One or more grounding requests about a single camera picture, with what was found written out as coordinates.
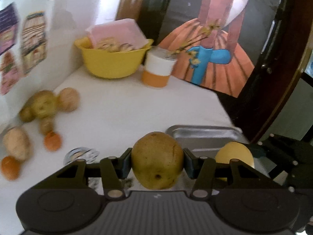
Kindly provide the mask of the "brown-green pear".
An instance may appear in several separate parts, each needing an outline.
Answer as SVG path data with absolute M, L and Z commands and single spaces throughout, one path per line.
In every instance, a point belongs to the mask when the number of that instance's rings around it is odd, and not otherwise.
M 173 187 L 183 170 L 183 149 L 163 132 L 140 138 L 132 148 L 131 158 L 134 176 L 150 190 Z

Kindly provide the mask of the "orange tangerine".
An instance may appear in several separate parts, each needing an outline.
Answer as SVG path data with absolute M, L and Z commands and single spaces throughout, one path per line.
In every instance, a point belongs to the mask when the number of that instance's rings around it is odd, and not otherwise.
M 16 180 L 20 175 L 21 163 L 12 156 L 6 156 L 1 161 L 1 172 L 7 180 Z
M 49 132 L 44 138 L 44 145 L 48 151 L 59 150 L 62 146 L 62 137 L 55 132 Z

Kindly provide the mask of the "metal tray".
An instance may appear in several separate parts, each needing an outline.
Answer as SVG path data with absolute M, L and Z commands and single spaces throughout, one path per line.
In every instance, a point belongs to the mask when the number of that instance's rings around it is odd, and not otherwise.
M 250 147 L 248 140 L 240 129 L 223 126 L 174 125 L 166 130 L 184 149 L 189 149 L 196 157 L 215 158 L 220 148 L 229 142 L 239 142 L 248 147 L 254 157 L 255 169 L 268 176 L 268 168 L 264 167 L 262 154 L 258 149 Z

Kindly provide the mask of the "small kiwi front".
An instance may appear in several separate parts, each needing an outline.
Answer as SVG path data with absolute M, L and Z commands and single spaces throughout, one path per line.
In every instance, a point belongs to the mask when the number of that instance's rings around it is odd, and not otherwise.
M 40 133 L 47 135 L 49 132 L 52 132 L 55 127 L 54 117 L 43 118 L 39 123 Z

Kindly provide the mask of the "small kiwi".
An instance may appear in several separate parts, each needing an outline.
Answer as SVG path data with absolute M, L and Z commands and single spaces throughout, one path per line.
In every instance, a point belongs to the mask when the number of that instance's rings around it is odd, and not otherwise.
M 19 118 L 22 122 L 29 123 L 32 122 L 36 118 L 36 116 L 32 112 L 31 107 L 27 106 L 21 109 L 21 111 L 19 112 Z
M 39 123 L 40 133 L 47 135 L 49 132 L 52 132 L 55 127 L 54 117 L 43 118 Z

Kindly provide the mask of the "tan striped melon far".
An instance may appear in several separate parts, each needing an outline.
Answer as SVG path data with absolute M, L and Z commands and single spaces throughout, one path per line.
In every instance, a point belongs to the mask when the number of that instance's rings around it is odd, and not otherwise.
M 72 112 L 80 106 L 80 94 L 74 88 L 64 88 L 57 96 L 58 109 L 62 112 Z

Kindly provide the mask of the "tan striped melon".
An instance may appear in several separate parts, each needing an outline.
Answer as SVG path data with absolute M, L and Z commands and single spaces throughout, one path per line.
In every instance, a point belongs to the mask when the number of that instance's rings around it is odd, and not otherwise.
M 64 88 L 57 96 L 58 109 L 62 112 L 72 112 L 80 106 L 80 94 L 74 88 Z
M 7 153 L 20 162 L 31 157 L 32 147 L 27 133 L 21 127 L 13 127 L 3 137 Z

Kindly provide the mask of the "large green pear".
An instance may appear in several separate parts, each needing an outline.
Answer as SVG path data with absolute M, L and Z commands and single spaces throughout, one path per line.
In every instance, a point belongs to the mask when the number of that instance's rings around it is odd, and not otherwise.
M 32 114 L 39 119 L 54 116 L 57 111 L 57 97 L 54 92 L 42 90 L 35 93 L 27 102 Z

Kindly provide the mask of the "tan striped melon near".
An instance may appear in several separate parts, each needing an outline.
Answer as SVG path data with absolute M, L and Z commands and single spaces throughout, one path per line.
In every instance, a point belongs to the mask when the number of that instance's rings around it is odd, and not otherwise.
M 32 147 L 27 133 L 21 127 L 13 127 L 3 137 L 7 153 L 20 162 L 31 157 Z

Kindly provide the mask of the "small kiwi left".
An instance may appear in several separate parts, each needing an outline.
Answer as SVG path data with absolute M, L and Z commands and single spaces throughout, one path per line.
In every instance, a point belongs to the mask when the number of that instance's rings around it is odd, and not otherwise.
M 36 116 L 32 112 L 31 107 L 27 106 L 21 109 L 21 111 L 19 112 L 19 118 L 22 122 L 29 123 L 32 122 L 36 118 Z

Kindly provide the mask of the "yellow plastic bowl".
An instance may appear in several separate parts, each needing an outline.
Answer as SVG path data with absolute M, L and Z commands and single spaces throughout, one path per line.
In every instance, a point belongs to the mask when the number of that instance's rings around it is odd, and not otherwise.
M 120 79 L 134 74 L 143 62 L 153 40 L 141 49 L 129 52 L 107 52 L 93 49 L 88 37 L 77 39 L 74 45 L 81 51 L 83 64 L 89 73 L 103 79 Z

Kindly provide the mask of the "white and orange cup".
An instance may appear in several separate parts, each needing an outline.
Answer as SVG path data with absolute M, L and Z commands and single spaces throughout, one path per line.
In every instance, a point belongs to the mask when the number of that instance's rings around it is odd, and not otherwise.
M 168 84 L 174 65 L 177 61 L 176 55 L 160 47 L 153 47 L 147 52 L 142 73 L 142 82 L 149 87 L 163 88 Z

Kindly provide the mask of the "pink plastic lid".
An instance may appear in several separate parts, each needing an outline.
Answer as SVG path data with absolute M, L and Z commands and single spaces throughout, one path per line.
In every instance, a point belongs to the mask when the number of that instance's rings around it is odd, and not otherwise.
M 135 49 L 141 49 L 148 40 L 134 19 L 122 19 L 86 28 L 93 47 L 105 38 L 114 38 L 120 44 L 129 43 Z

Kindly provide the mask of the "painting of woman in dress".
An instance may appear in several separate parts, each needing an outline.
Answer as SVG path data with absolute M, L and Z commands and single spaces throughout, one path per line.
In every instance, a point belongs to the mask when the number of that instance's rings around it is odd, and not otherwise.
M 185 46 L 172 75 L 238 97 L 274 27 L 281 0 L 170 0 L 159 34 L 166 50 Z M 188 51 L 195 50 L 196 64 Z

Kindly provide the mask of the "paper with house drawings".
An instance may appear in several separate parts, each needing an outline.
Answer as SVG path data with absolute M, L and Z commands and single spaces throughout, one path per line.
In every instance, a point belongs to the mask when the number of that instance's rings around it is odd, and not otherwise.
M 86 0 L 1 0 L 1 95 L 82 28 Z

